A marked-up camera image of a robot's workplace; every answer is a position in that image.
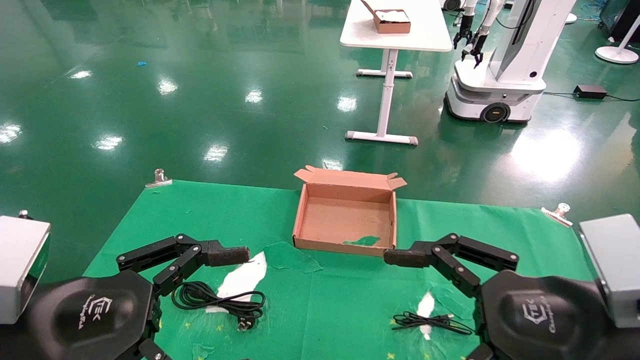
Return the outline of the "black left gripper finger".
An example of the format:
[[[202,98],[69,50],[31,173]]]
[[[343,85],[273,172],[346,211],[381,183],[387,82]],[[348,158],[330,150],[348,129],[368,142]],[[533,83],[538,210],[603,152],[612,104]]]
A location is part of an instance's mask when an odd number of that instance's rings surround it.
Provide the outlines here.
[[[140,273],[167,264],[153,277],[156,296],[169,296],[200,267],[222,267],[249,262],[246,246],[224,247],[217,240],[199,241],[178,234],[118,255],[119,271]]]
[[[145,339],[139,345],[139,352],[147,360],[171,360],[172,358],[162,350],[152,339]]]

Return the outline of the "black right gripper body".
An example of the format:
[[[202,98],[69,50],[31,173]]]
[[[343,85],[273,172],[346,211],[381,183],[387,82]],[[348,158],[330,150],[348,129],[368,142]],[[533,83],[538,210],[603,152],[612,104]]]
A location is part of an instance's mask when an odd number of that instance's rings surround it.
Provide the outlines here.
[[[637,327],[619,328],[601,285],[501,271],[480,288],[477,334],[493,360],[637,360]]]

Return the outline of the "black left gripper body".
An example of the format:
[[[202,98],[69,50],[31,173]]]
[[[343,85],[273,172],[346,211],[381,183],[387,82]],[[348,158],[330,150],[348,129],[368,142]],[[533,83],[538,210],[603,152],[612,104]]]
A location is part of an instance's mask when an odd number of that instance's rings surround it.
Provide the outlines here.
[[[14,325],[14,357],[139,360],[161,314],[153,285],[130,270],[41,285]]]

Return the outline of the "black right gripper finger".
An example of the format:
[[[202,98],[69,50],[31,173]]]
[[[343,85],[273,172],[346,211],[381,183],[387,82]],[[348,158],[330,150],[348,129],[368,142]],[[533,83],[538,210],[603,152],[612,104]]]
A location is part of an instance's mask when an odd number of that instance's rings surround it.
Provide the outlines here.
[[[459,259],[492,271],[516,271],[519,256],[464,235],[448,234],[433,242],[416,241],[409,249],[384,251],[384,262],[407,268],[435,268],[466,297],[477,297],[481,280]]]
[[[493,360],[493,349],[486,343],[480,344],[476,349],[466,356],[467,360]]]

